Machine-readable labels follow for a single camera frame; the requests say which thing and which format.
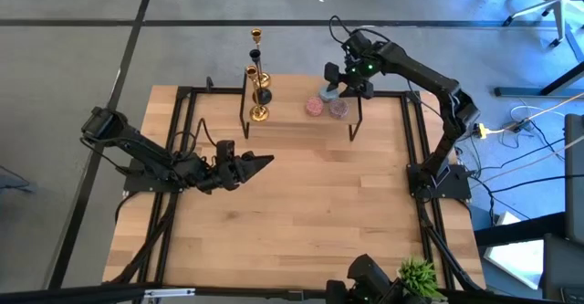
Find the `silver metal bracket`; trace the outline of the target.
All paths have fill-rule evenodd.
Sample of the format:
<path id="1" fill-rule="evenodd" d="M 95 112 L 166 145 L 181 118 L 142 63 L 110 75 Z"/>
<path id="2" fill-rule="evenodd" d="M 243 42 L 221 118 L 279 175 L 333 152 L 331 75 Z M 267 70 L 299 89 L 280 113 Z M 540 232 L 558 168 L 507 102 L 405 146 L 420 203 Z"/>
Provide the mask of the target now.
<path id="1" fill-rule="evenodd" d="M 189 297 L 194 295 L 194 288 L 152 288 L 146 289 L 143 293 L 145 299 Z"/>

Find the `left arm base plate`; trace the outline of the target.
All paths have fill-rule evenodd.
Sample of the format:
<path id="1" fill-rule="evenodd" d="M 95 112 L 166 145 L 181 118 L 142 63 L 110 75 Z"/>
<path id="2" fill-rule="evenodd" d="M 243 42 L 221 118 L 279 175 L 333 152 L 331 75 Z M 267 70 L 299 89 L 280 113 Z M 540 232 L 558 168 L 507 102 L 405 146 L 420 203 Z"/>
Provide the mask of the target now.
<path id="1" fill-rule="evenodd" d="M 137 159 L 130 160 L 129 174 L 126 176 L 123 189 L 128 192 L 152 193 L 181 193 L 185 190 L 177 183 L 158 179 Z"/>

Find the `grey cabinet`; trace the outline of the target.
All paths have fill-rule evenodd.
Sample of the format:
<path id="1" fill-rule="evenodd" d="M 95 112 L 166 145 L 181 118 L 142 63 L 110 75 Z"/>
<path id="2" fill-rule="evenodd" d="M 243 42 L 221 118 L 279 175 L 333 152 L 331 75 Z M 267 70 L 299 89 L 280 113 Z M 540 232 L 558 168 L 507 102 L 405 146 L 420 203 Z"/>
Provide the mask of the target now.
<path id="1" fill-rule="evenodd" d="M 565 117 L 565 142 L 574 142 L 565 151 L 566 234 L 584 245 L 584 115 Z"/>

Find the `black candlestick holder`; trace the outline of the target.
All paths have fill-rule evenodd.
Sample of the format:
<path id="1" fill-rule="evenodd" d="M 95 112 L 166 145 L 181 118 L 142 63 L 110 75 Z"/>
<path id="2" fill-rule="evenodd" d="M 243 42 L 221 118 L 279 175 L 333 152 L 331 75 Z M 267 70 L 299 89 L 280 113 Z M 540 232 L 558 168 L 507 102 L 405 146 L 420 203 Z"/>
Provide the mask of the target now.
<path id="1" fill-rule="evenodd" d="M 255 102 L 260 105 L 266 105 L 272 99 L 272 93 L 269 89 L 271 78 L 262 68 L 261 51 L 258 48 L 252 49 L 249 52 L 249 56 L 254 62 L 255 68 L 254 72 L 248 72 L 248 75 L 252 77 L 255 85 Z"/>

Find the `dark desk foot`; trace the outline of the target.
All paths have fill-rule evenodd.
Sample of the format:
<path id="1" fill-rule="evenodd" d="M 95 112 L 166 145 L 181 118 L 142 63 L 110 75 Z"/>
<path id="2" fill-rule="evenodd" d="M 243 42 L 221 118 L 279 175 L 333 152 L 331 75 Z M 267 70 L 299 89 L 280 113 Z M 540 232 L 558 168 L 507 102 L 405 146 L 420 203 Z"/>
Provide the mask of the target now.
<path id="1" fill-rule="evenodd" d="M 571 88 L 580 81 L 584 82 L 584 61 L 544 88 L 495 87 L 494 94 L 497 97 L 567 99 L 584 93 L 584 88 Z"/>

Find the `black diagonal beam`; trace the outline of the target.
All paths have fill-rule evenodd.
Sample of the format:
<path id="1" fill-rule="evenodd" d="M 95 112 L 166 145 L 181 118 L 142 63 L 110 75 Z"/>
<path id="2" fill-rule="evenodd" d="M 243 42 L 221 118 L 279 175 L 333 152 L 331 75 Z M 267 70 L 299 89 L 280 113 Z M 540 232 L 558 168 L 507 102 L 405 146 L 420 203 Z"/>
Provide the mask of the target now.
<path id="1" fill-rule="evenodd" d="M 565 236 L 564 213 L 544 215 L 508 225 L 497 225 L 474 232 L 478 246 L 505 246 L 514 243 L 543 239 L 544 235 Z"/>

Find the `pink patterned round candle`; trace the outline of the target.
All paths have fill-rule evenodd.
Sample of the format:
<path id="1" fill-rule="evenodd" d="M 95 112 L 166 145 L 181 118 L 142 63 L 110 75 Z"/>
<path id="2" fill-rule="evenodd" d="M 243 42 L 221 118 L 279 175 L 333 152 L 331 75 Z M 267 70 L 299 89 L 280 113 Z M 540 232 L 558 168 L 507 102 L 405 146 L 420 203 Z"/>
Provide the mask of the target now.
<path id="1" fill-rule="evenodd" d="M 307 115 L 317 117 L 322 114 L 324 110 L 324 102 L 320 97 L 309 97 L 306 100 L 305 112 Z"/>

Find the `short gold candlestick holder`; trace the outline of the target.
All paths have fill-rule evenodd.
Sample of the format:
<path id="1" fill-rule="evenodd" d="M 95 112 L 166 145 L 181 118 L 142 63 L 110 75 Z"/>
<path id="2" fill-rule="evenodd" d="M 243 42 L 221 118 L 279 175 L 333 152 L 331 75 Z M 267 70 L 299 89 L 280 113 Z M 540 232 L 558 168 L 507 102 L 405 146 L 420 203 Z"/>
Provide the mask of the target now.
<path id="1" fill-rule="evenodd" d="M 252 98 L 255 100 L 255 105 L 250 109 L 250 118 L 252 121 L 265 121 L 269 116 L 269 109 L 261 102 L 262 86 L 259 69 L 256 66 L 250 65 L 245 69 L 245 74 L 254 87 Z"/>

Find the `white office chair base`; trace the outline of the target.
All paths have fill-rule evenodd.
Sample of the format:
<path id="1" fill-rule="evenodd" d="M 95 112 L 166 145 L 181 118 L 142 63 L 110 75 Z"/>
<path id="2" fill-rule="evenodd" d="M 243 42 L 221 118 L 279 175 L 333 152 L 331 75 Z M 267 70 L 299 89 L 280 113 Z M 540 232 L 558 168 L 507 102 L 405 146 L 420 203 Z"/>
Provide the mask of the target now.
<path id="1" fill-rule="evenodd" d="M 566 25 L 566 10 L 569 5 L 584 13 L 584 7 L 577 7 L 576 0 L 539 0 L 539 2 L 535 5 L 526 7 L 510 14 L 505 19 L 502 26 L 510 26 L 517 18 L 521 16 L 533 15 L 536 12 L 540 12 L 542 17 L 548 16 L 550 13 L 552 13 L 555 20 L 557 36 L 550 42 L 549 46 L 551 48 L 555 48 L 558 47 L 567 38 L 568 30 Z"/>

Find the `green potted plant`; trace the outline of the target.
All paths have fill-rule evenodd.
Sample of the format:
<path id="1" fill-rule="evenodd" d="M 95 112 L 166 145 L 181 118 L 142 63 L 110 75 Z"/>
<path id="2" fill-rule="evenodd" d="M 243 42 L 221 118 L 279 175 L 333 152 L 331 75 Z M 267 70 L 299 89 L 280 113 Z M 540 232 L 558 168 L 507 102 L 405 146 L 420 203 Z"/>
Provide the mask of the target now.
<path id="1" fill-rule="evenodd" d="M 406 258 L 398 269 L 398 275 L 412 294 L 432 301 L 446 301 L 446 296 L 438 291 L 433 263 L 418 257 Z"/>

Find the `black aluminium table frame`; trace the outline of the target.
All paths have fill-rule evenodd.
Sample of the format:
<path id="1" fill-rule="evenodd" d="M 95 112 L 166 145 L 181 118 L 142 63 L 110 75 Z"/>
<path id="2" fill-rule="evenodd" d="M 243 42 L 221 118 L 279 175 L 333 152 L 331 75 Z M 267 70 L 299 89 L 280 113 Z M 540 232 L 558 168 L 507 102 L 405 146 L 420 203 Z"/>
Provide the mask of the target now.
<path id="1" fill-rule="evenodd" d="M 304 298 L 367 254 L 391 276 L 409 257 L 437 261 L 422 234 L 406 167 L 428 154 L 439 120 L 401 92 L 362 104 L 349 127 L 250 127 L 240 121 L 242 88 L 155 86 L 142 131 L 166 143 L 199 119 L 209 130 L 196 151 L 232 139 L 239 152 L 275 156 L 238 190 L 179 195 L 169 232 L 138 280 L 196 288 L 203 294 Z"/>

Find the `dark grey box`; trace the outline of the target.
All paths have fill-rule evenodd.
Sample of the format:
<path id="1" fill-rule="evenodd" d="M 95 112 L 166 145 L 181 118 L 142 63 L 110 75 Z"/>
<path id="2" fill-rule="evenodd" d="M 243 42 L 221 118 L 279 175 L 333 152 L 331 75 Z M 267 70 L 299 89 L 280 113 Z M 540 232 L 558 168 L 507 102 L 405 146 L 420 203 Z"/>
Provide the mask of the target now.
<path id="1" fill-rule="evenodd" d="M 563 304 L 584 304 L 584 246 L 544 235 L 541 286 L 544 299 Z"/>

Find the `purple patterned round candle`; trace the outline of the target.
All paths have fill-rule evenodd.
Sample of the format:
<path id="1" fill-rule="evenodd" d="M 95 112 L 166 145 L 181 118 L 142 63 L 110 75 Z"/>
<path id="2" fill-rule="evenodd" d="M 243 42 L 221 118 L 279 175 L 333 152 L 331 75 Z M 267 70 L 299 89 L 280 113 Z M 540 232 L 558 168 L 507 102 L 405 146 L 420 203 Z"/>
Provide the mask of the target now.
<path id="1" fill-rule="evenodd" d="M 344 119 L 349 114 L 349 104 L 345 100 L 332 100 L 328 104 L 328 111 L 331 117 L 335 119 Z"/>

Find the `tall gold candlestick holder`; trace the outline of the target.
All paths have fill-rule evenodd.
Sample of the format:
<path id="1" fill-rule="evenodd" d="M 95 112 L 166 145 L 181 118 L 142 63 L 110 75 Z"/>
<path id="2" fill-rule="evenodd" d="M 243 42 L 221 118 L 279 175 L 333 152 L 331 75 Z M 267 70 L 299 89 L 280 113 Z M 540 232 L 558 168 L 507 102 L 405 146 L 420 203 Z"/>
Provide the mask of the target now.
<path id="1" fill-rule="evenodd" d="M 267 89 L 270 86 L 270 76 L 264 72 L 261 63 L 261 51 L 260 51 L 260 43 L 261 43 L 261 36 L 262 30 L 260 28 L 253 28 L 251 30 L 252 39 L 255 42 L 255 49 L 250 52 L 250 58 L 255 63 L 255 66 L 258 71 L 258 80 L 259 84 L 262 89 Z"/>

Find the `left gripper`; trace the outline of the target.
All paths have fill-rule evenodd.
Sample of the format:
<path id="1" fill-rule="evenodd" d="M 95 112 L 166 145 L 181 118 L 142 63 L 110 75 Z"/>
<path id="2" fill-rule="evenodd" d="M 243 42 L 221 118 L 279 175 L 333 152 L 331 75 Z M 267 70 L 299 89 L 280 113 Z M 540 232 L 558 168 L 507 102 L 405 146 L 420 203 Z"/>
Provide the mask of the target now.
<path id="1" fill-rule="evenodd" d="M 202 158 L 200 191 L 203 193 L 211 193 L 215 189 L 233 191 L 241 183 L 249 181 L 274 159 L 274 155 L 255 155 L 249 151 L 245 153 L 245 160 L 240 156 L 235 156 L 232 160 L 212 166 L 206 162 L 205 158 Z"/>

